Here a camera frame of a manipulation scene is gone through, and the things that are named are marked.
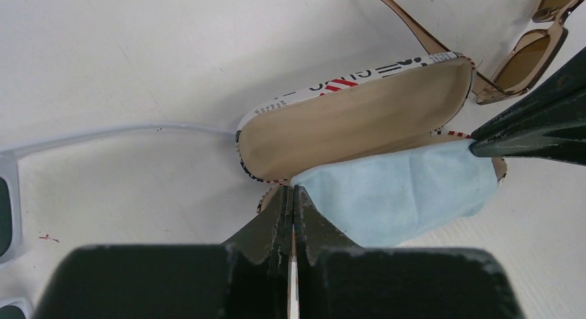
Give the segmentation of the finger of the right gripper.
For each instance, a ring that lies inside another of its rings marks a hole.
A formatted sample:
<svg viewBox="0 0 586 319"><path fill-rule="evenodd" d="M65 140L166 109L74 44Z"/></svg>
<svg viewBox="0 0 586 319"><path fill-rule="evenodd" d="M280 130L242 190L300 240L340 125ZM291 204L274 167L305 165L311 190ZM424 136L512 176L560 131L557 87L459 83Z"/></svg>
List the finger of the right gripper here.
<svg viewBox="0 0 586 319"><path fill-rule="evenodd" d="M533 157L585 165L585 51L475 130L477 157Z"/></svg>

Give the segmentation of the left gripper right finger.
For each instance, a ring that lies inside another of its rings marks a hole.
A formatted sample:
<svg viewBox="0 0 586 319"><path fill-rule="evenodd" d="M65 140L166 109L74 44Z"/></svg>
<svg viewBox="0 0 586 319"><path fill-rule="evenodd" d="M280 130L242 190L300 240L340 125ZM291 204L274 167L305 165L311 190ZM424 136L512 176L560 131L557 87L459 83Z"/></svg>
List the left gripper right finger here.
<svg viewBox="0 0 586 319"><path fill-rule="evenodd" d="M293 189L302 318L523 318L502 265L474 248L365 248Z"/></svg>

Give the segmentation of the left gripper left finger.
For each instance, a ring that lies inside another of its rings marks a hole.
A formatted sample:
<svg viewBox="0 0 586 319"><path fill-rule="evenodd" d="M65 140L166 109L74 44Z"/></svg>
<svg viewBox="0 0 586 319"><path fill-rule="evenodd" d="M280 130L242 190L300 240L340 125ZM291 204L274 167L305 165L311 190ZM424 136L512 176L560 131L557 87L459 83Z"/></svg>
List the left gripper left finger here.
<svg viewBox="0 0 586 319"><path fill-rule="evenodd" d="M286 318L289 186L221 244L95 244L55 270L36 318Z"/></svg>

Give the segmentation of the blue cleaning cloth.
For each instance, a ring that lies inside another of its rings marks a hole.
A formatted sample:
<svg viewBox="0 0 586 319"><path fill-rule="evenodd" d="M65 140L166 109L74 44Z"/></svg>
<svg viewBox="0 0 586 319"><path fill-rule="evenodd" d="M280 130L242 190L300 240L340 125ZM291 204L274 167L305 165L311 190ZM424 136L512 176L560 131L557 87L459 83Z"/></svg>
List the blue cleaning cloth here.
<svg viewBox="0 0 586 319"><path fill-rule="evenodd" d="M498 188L493 161L460 139L311 168L292 178L362 247L394 247L475 215Z"/></svg>

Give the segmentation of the white frame sunglasses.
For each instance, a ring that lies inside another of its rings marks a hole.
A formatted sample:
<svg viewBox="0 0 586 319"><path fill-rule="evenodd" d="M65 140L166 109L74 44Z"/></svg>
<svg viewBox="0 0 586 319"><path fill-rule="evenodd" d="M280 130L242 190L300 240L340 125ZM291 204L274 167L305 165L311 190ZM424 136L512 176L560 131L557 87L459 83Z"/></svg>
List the white frame sunglasses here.
<svg viewBox="0 0 586 319"><path fill-rule="evenodd" d="M33 309L59 263L96 244L221 242L231 208L232 134L191 124L86 130L11 146L21 248L1 269L1 296Z"/></svg>

